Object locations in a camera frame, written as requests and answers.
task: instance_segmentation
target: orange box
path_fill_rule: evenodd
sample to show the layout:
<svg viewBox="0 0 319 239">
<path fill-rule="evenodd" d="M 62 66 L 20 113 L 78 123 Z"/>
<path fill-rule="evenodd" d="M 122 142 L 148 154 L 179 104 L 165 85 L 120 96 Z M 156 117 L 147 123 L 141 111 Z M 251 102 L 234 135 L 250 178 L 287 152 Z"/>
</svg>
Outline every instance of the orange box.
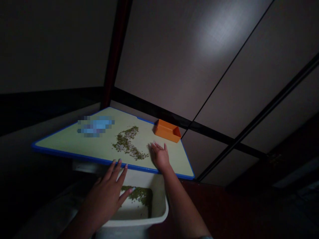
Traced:
<svg viewBox="0 0 319 239">
<path fill-rule="evenodd" d="M 168 139 L 175 143 L 177 143 L 181 138 L 178 126 L 167 123 L 161 119 L 159 119 L 156 125 L 155 135 Z"/>
</svg>

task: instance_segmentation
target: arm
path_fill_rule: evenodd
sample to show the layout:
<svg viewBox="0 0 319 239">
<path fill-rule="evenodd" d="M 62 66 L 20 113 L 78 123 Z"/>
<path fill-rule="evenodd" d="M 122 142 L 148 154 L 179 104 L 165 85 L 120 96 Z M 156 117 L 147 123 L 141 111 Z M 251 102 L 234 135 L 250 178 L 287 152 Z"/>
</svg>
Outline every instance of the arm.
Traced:
<svg viewBox="0 0 319 239">
<path fill-rule="evenodd" d="M 165 189 L 171 204 L 171 210 L 183 237 L 211 236 L 202 217 L 169 163 L 166 144 L 164 144 L 164 149 L 157 143 L 152 144 L 152 149 L 156 154 L 155 165 L 164 176 Z"/>
<path fill-rule="evenodd" d="M 128 189 L 120 196 L 127 172 L 127 165 L 125 165 L 122 174 L 116 181 L 121 169 L 121 164 L 122 161 L 120 159 L 115 167 L 114 160 L 105 176 L 96 181 L 93 188 L 86 196 L 79 212 L 61 233 L 59 239 L 88 239 L 103 224 L 111 219 L 128 195 L 134 190 Z"/>
</svg>

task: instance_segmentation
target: table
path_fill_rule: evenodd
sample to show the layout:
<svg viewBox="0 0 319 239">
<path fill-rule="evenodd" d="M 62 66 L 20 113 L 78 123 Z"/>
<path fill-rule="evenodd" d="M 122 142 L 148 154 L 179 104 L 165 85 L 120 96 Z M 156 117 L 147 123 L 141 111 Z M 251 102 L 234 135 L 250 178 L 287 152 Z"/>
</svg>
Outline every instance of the table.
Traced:
<svg viewBox="0 0 319 239">
<path fill-rule="evenodd" d="M 122 167 L 128 163 L 128 168 L 144 172 L 160 173 L 152 162 L 154 153 L 149 144 L 156 141 L 164 146 L 166 143 L 169 153 L 169 161 L 176 175 L 182 179 L 191 180 L 194 178 L 193 169 L 189 163 L 182 141 L 174 143 L 154 134 L 155 125 L 151 122 L 128 114 L 126 112 L 108 107 L 93 117 L 104 117 L 114 119 L 111 128 L 105 129 L 105 133 L 99 134 L 100 137 L 84 137 L 83 133 L 78 133 L 81 125 L 75 123 L 60 131 L 40 139 L 32 144 L 36 152 L 52 154 L 82 161 L 109 165 L 113 159 L 122 159 Z M 117 142 L 116 136 L 133 126 L 139 129 L 131 143 L 140 151 L 149 154 L 143 160 L 135 160 L 125 152 L 117 152 L 112 144 Z"/>
</svg>

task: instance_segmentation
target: blue edge of cutting board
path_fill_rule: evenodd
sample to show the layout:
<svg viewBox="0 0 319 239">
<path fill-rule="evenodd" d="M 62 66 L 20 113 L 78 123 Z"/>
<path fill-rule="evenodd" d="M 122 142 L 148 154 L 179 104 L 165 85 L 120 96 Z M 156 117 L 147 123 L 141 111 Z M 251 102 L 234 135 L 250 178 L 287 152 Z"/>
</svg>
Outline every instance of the blue edge of cutting board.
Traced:
<svg viewBox="0 0 319 239">
<path fill-rule="evenodd" d="M 148 120 L 145 120 L 145 119 L 142 119 L 140 117 L 137 117 L 135 116 L 136 118 L 138 118 L 139 120 L 143 120 L 145 122 L 148 122 L 148 123 L 151 123 L 151 124 L 154 124 L 153 122 L 150 122 Z M 69 125 L 67 127 L 64 127 L 63 129 L 53 133 L 53 134 L 50 134 L 42 139 L 39 139 L 35 142 L 32 143 L 32 149 L 34 152 L 39 152 L 39 153 L 44 153 L 44 154 L 51 154 L 51 155 L 55 155 L 55 156 L 60 156 L 60 157 L 66 157 L 66 158 L 72 158 L 72 159 L 78 159 L 78 160 L 81 160 L 81 161 L 88 161 L 88 162 L 93 162 L 93 163 L 98 163 L 98 164 L 104 164 L 104 165 L 110 165 L 113 161 L 111 160 L 107 160 L 107 159 L 100 159 L 100 158 L 95 158 L 95 157 L 90 157 L 90 156 L 85 156 L 85 155 L 81 155 L 81 154 L 75 154 L 75 153 L 69 153 L 69 152 L 64 152 L 64 151 L 60 151 L 60 150 L 56 150 L 56 149 L 48 149 L 48 148 L 44 148 L 44 147 L 39 147 L 39 146 L 36 146 L 36 143 L 45 139 L 45 138 L 48 138 L 50 137 L 51 135 L 54 135 L 72 125 Z M 178 178 L 181 178 L 181 179 L 187 179 L 187 180 L 193 180 L 195 175 L 194 175 L 194 171 L 193 171 L 193 168 L 189 162 L 189 159 L 188 159 L 188 156 L 187 156 L 187 153 L 185 151 L 185 154 L 186 154 L 186 157 L 187 157 L 187 160 L 188 160 L 188 163 L 190 165 L 190 168 L 192 169 L 192 172 L 193 172 L 193 176 L 187 176 L 187 175 L 183 175 L 183 174 L 176 174 Z M 145 167 L 140 167 L 140 166 L 136 166 L 136 165 L 131 165 L 129 164 L 128 165 L 128 168 L 129 169 L 133 169 L 133 170 L 138 170 L 138 171 L 143 171 L 143 172 L 148 172 L 148 173 L 154 173 L 154 174 L 160 174 L 160 171 L 158 171 L 157 169 L 150 169 L 150 168 L 145 168 Z"/>
</svg>

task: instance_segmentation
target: white bucket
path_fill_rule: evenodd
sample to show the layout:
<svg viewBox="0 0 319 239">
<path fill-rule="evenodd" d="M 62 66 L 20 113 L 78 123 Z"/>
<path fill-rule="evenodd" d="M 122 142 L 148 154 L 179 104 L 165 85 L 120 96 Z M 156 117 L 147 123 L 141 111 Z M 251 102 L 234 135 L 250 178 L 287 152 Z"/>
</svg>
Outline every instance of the white bucket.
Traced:
<svg viewBox="0 0 319 239">
<path fill-rule="evenodd" d="M 96 233 L 96 238 L 127 234 L 134 238 L 144 233 L 153 224 L 163 222 L 168 215 L 168 203 L 165 194 L 164 178 L 161 174 L 146 173 L 128 169 L 124 186 L 150 188 L 153 192 L 152 214 L 147 218 L 147 208 L 136 200 L 127 198 L 115 215 Z"/>
</svg>

